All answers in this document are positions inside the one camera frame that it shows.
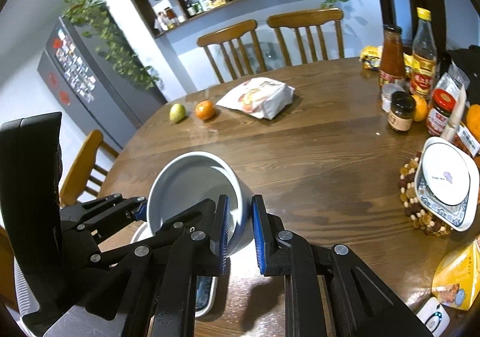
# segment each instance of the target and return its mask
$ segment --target wooden table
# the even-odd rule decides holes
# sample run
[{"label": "wooden table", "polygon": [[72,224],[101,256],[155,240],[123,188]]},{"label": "wooden table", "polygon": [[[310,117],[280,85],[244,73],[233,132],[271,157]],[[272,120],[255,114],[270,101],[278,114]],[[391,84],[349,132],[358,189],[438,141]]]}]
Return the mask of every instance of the wooden table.
[{"label": "wooden table", "polygon": [[[424,124],[407,134],[390,129],[381,110],[376,73],[361,73],[355,58],[316,62],[265,73],[295,88],[293,104],[274,120],[220,108],[203,123],[169,123],[160,109],[135,134],[110,170],[101,194],[147,196],[160,170],[189,151],[224,159],[286,229],[316,245],[345,243],[412,309],[430,294],[447,251],[472,239],[475,228],[449,238],[425,236],[405,217],[397,182],[400,167],[428,138]],[[247,79],[217,85],[179,102],[193,110],[216,102]],[[103,250],[130,241],[130,227]],[[259,275],[254,245],[233,255],[215,305],[197,321],[197,336],[283,336],[283,279]]]}]

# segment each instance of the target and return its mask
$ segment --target wooden chair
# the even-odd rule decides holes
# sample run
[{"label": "wooden chair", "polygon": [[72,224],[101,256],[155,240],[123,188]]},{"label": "wooden chair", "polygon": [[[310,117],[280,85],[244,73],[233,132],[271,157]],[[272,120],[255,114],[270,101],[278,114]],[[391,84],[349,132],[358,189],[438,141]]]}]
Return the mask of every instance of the wooden chair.
[{"label": "wooden chair", "polygon": [[342,27],[340,25],[341,19],[343,19],[343,11],[341,9],[312,9],[270,16],[267,19],[267,24],[270,28],[273,28],[275,30],[275,34],[277,35],[278,43],[280,44],[280,49],[285,60],[285,65],[292,66],[289,51],[287,50],[287,46],[285,45],[285,40],[283,38],[282,32],[280,31],[280,27],[292,28],[295,30],[295,36],[297,37],[301,61],[303,64],[305,64],[307,63],[307,56],[305,54],[305,48],[303,47],[302,36],[300,35],[299,28],[303,27],[307,32],[307,40],[313,62],[318,61],[318,58],[315,51],[314,39],[311,35],[310,27],[315,26],[317,28],[318,41],[320,42],[322,57],[324,60],[328,60],[325,39],[323,38],[323,31],[321,26],[329,21],[335,22],[335,31],[337,32],[338,42],[338,53],[340,55],[340,58],[345,58]]},{"label": "wooden chair", "polygon": [[14,281],[14,252],[7,232],[0,226],[0,302],[18,311]]},{"label": "wooden chair", "polygon": [[256,28],[257,28],[257,22],[255,20],[246,20],[246,21],[242,21],[241,23],[234,24],[230,27],[221,29],[220,31],[212,32],[210,34],[207,34],[198,38],[197,46],[203,47],[205,49],[208,59],[212,64],[213,70],[215,70],[215,74],[217,74],[217,77],[220,83],[224,83],[225,81],[223,80],[222,75],[218,70],[218,67],[212,57],[212,53],[208,49],[208,46],[211,44],[220,45],[220,50],[222,51],[223,59],[225,60],[226,66],[229,68],[230,75],[232,76],[233,80],[236,80],[238,76],[233,68],[233,65],[230,61],[227,51],[225,50],[224,43],[226,43],[227,41],[229,42],[230,50],[232,52],[233,59],[235,60],[235,65],[237,66],[237,69],[240,72],[240,76],[245,76],[246,73],[243,70],[243,66],[240,61],[237,50],[233,45],[233,40],[237,39],[238,47],[240,48],[240,52],[242,54],[245,66],[247,68],[247,72],[248,74],[253,74],[254,72],[251,69],[247,52],[245,51],[245,46],[243,45],[243,42],[242,42],[242,36],[245,35],[247,32],[250,32],[251,34],[251,40],[253,41],[253,50],[255,51],[255,56],[257,57],[258,63],[260,64],[260,70],[262,72],[267,71],[265,66],[265,60],[263,59],[263,55],[260,50],[260,44],[258,43],[258,37],[255,32]]},{"label": "wooden chair", "polygon": [[92,175],[92,170],[95,169],[104,176],[108,174],[108,171],[98,166],[95,162],[97,151],[100,147],[115,158],[119,155],[103,141],[103,134],[99,130],[93,130],[87,136],[85,142],[83,142],[61,187],[59,193],[61,206],[77,203],[78,198],[84,191],[94,197],[98,196],[97,191],[87,186],[87,181],[90,180],[101,187],[103,182]]}]

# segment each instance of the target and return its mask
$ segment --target red jar lid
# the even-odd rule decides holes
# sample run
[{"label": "red jar lid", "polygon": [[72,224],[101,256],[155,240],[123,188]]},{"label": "red jar lid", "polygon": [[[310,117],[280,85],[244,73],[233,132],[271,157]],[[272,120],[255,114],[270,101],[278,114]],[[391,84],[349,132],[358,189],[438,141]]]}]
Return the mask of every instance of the red jar lid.
[{"label": "red jar lid", "polygon": [[454,97],[443,89],[435,89],[433,92],[433,100],[448,112],[452,112],[455,107],[456,101]]}]

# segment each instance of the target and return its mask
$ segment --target red sticker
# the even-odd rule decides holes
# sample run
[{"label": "red sticker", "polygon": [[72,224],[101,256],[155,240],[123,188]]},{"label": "red sticker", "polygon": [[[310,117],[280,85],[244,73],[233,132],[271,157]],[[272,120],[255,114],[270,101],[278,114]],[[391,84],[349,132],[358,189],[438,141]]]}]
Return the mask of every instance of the red sticker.
[{"label": "red sticker", "polygon": [[53,48],[60,48],[63,42],[59,38],[53,40]]},{"label": "red sticker", "polygon": [[52,72],[49,72],[49,82],[52,88],[56,89],[59,87],[59,81],[57,80],[57,77],[55,77],[55,74]]},{"label": "red sticker", "polygon": [[70,105],[70,96],[65,91],[60,91],[60,101],[65,105]]}]

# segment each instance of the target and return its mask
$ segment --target snack bag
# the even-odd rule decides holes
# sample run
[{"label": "snack bag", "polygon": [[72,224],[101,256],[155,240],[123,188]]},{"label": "snack bag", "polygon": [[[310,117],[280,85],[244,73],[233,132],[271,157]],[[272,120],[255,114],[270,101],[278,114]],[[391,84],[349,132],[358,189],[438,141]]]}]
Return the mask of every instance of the snack bag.
[{"label": "snack bag", "polygon": [[273,119],[286,105],[291,104],[294,90],[284,82],[256,77],[234,87],[217,105],[238,109],[257,119]]},{"label": "snack bag", "polygon": [[444,305],[467,311],[479,292],[480,236],[443,258],[435,271],[431,292]]},{"label": "snack bag", "polygon": [[367,70],[380,69],[383,47],[367,46],[360,53],[360,61]]}]

